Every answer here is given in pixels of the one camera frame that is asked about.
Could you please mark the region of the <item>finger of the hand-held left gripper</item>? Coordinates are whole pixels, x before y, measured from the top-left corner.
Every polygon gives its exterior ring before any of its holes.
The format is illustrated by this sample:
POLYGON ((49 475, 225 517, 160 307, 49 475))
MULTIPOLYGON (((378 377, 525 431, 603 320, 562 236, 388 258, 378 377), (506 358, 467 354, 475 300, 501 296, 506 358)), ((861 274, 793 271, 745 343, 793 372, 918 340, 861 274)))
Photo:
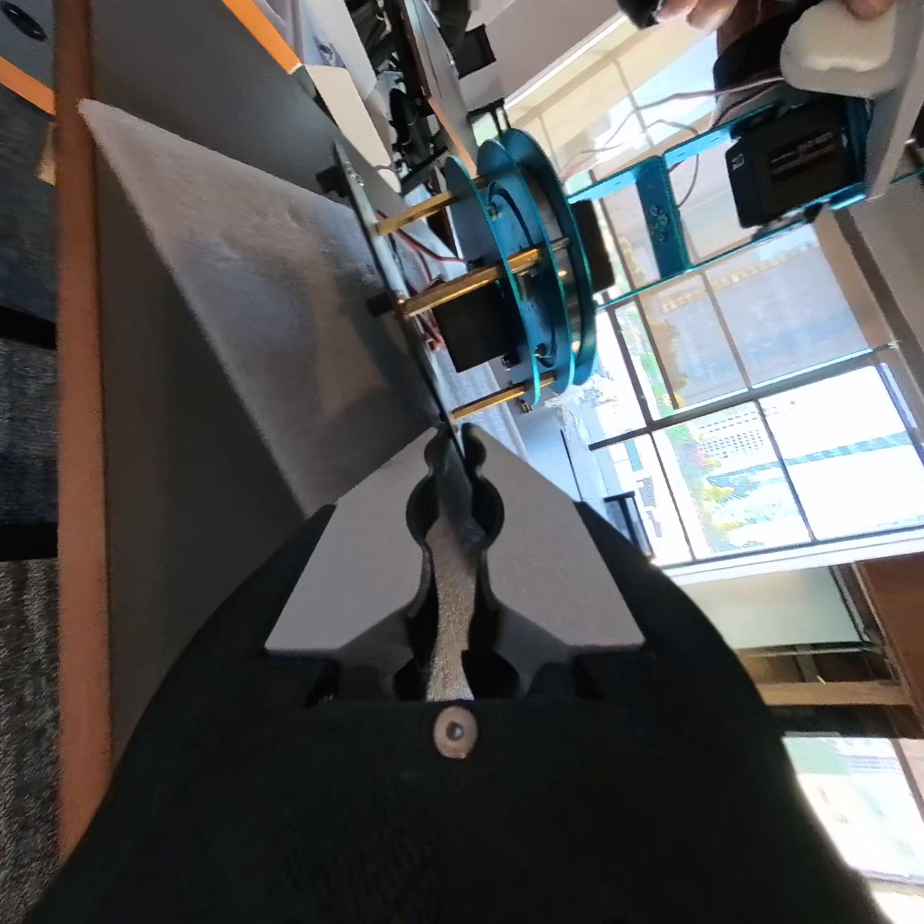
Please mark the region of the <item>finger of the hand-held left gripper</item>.
POLYGON ((789 30, 780 69, 796 89, 868 104, 861 131, 866 198, 902 180, 898 169, 922 114, 922 2, 895 2, 872 20, 856 18, 846 2, 820 2, 789 30))

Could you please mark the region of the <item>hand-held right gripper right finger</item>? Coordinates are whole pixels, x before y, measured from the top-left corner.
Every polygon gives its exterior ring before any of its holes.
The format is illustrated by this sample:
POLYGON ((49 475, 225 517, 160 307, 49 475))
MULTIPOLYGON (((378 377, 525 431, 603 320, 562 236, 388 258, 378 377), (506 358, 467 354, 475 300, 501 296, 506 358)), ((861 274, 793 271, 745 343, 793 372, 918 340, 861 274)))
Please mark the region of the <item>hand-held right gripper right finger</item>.
POLYGON ((474 697, 517 697, 547 666, 636 652, 643 633, 586 526, 587 508, 491 434, 462 428, 483 533, 462 666, 474 697))

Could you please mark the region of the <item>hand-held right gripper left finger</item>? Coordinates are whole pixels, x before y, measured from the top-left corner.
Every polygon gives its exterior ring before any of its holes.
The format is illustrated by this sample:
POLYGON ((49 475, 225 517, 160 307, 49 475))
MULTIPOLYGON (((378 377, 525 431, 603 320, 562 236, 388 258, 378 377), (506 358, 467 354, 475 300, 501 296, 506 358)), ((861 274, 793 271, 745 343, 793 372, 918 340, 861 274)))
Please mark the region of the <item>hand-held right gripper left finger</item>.
POLYGON ((372 673, 386 695, 425 699, 438 634, 428 534, 440 515, 426 432, 334 506, 266 642, 268 655, 316 657, 372 673))

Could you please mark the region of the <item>blue toy robot arm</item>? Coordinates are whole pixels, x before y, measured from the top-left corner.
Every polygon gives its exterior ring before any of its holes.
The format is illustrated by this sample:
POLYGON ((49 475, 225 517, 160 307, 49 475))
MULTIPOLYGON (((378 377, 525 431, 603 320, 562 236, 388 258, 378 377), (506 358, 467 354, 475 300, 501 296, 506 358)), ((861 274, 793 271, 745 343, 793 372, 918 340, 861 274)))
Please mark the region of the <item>blue toy robot arm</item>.
MULTIPOLYGON (((479 148, 475 174, 456 158, 444 168, 445 192, 392 216, 375 209, 339 148, 319 175, 324 191, 349 199, 371 248, 385 292, 371 314, 393 313, 442 348, 457 372, 497 360, 510 384, 484 398, 442 410, 457 426, 507 402, 524 411, 544 390, 561 395, 595 371, 592 270, 577 217, 537 141, 509 128, 479 148)), ((610 519, 653 556, 636 505, 622 495, 610 519)))

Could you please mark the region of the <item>empty black desk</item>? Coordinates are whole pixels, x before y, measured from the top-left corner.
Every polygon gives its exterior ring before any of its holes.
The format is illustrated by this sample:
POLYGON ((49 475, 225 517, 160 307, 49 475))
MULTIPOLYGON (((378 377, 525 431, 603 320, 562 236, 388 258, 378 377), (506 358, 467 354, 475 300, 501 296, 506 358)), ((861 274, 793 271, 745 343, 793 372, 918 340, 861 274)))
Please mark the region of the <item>empty black desk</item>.
POLYGON ((53 53, 53 2, 2 1, 1 85, 52 118, 53 53))
POLYGON ((389 1, 385 13, 415 115, 452 156, 475 172, 478 152, 456 63, 478 2, 389 1))

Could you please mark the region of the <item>person's left hand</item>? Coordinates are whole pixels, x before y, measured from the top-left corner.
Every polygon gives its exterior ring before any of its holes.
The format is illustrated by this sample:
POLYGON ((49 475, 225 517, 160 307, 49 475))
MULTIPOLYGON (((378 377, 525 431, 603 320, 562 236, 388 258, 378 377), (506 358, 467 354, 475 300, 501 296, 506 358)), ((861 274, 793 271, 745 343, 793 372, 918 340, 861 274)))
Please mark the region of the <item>person's left hand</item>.
MULTIPOLYGON (((659 21, 683 18, 694 29, 713 31, 747 31, 759 23, 783 14, 801 4, 814 2, 782 1, 666 1, 655 17, 659 21)), ((842 1, 848 13, 859 20, 883 16, 895 1, 842 1)))

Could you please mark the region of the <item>large glass window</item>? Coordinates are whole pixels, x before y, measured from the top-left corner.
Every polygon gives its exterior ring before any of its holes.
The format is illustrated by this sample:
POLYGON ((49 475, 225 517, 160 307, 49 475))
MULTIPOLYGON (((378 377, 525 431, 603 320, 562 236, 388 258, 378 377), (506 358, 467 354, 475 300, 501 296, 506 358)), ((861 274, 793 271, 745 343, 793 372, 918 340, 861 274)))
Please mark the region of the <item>large glass window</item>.
POLYGON ((507 102, 600 261, 595 371, 534 408, 659 565, 922 530, 922 413, 837 222, 885 191, 875 104, 786 84, 788 31, 621 16, 507 102))
POLYGON ((783 744, 803 793, 849 866, 872 880, 922 884, 922 813, 893 742, 801 734, 783 744))

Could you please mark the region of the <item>white foam sheet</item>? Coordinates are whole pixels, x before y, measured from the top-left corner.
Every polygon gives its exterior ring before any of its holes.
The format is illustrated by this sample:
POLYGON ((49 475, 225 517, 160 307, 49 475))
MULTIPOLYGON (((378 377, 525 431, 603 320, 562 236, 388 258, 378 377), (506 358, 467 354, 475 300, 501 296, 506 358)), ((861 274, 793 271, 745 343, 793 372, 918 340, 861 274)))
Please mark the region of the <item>white foam sheet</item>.
POLYGON ((384 285, 351 208, 115 107, 79 109, 302 518, 437 432, 410 337, 367 308, 384 285))

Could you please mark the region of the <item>mirrored wooden cabinet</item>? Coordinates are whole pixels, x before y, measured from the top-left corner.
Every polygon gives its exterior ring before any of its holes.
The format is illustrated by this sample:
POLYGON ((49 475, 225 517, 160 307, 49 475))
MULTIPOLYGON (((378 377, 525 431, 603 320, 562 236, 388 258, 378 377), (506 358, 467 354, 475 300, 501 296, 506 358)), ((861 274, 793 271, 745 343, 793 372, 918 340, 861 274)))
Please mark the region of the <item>mirrored wooden cabinet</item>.
POLYGON ((923 737, 922 554, 831 565, 739 659, 780 733, 923 737))

